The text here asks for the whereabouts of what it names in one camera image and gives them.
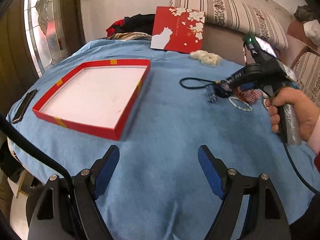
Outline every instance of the hand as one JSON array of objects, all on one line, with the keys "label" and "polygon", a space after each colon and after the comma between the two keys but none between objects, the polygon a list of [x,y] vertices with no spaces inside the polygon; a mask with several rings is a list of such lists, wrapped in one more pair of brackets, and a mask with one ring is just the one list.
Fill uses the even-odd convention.
[{"label": "hand", "polygon": [[302,91],[294,88],[283,88],[272,102],[266,100],[266,106],[269,107],[268,113],[272,124],[272,131],[279,132],[280,116],[277,106],[293,104],[299,123],[301,139],[308,141],[313,128],[318,121],[320,109],[308,98]]}]

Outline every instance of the striped cushion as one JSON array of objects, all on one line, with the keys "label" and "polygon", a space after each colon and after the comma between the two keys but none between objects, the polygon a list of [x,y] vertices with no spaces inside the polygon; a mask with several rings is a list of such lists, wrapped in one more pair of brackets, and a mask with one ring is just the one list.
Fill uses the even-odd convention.
[{"label": "striped cushion", "polygon": [[170,6],[205,11],[208,23],[252,33],[277,49],[288,49],[284,30],[272,15],[238,0],[170,0]]},{"label": "striped cushion", "polygon": [[320,57],[306,52],[293,67],[300,89],[319,105],[320,101]]}]

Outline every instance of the bolt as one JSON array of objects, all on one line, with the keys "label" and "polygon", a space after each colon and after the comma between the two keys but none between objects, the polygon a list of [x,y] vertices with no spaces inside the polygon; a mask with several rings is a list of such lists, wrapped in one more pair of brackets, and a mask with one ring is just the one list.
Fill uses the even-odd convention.
[{"label": "bolt", "polygon": [[261,178],[264,179],[264,180],[267,180],[267,179],[269,179],[269,176],[267,174],[265,174],[265,173],[262,173],[261,174]]},{"label": "bolt", "polygon": [[229,173],[230,175],[236,175],[236,174],[237,174],[237,171],[236,171],[235,169],[229,169],[229,170],[228,170],[228,173]]},{"label": "bolt", "polygon": [[56,174],[53,174],[50,176],[49,180],[56,180],[57,179],[57,175]]},{"label": "bolt", "polygon": [[83,170],[81,171],[81,175],[82,175],[82,176],[87,176],[89,173],[90,173],[90,170],[89,170],[89,169],[83,169]]}]

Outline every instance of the open red box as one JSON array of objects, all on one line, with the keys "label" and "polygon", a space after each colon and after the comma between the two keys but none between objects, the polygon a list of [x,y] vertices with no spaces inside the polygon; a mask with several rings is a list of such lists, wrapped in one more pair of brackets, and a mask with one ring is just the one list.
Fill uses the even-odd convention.
[{"label": "open red box", "polygon": [[149,71],[148,59],[85,62],[51,87],[32,110],[62,127],[119,140]]}]

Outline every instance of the white cat silhouette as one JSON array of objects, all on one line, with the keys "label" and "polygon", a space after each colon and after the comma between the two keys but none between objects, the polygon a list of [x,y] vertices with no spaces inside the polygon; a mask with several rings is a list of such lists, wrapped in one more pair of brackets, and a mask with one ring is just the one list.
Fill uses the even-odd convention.
[{"label": "white cat silhouette", "polygon": [[151,39],[151,48],[152,49],[164,49],[170,40],[172,30],[168,27],[165,27],[160,34],[153,35]]}]

